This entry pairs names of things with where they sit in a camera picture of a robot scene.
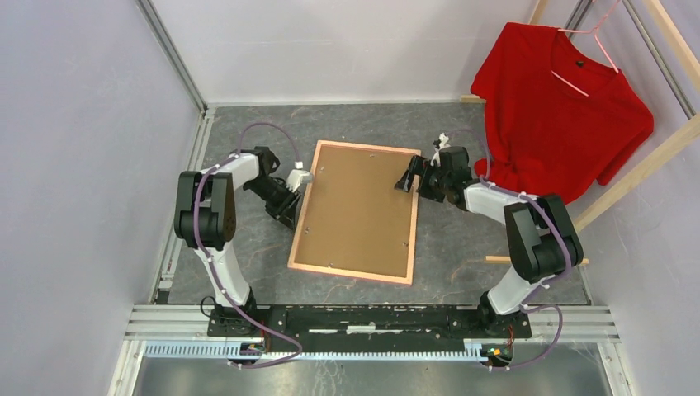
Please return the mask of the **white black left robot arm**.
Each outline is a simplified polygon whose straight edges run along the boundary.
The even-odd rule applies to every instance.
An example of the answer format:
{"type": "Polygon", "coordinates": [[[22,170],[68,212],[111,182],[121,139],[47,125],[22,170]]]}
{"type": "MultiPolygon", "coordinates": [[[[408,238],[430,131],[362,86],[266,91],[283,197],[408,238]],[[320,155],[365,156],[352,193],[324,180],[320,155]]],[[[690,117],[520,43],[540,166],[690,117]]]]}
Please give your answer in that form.
{"type": "Polygon", "coordinates": [[[232,153],[207,169],[181,172],[178,177],[173,229],[201,259],[215,290],[213,308],[206,315],[211,335],[245,337],[263,322],[234,252],[235,193],[251,191],[263,201],[268,215],[295,229],[300,189],[313,176],[297,161],[287,177],[275,177],[279,165],[270,148],[257,146],[232,153]]]}

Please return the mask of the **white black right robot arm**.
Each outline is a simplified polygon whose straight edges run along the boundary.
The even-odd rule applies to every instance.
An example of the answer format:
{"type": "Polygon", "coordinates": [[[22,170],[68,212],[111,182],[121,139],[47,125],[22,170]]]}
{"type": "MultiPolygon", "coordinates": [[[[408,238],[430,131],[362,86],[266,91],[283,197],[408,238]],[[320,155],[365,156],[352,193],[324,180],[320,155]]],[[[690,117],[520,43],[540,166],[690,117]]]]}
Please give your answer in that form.
{"type": "Polygon", "coordinates": [[[476,315],[479,330],[497,337],[517,313],[526,313],[535,290],[567,275],[583,261],[584,251],[559,195],[511,191],[475,178],[468,161],[466,148],[460,146],[441,148],[433,159],[414,155],[395,189],[448,201],[505,227],[511,267],[482,295],[476,315]]]}

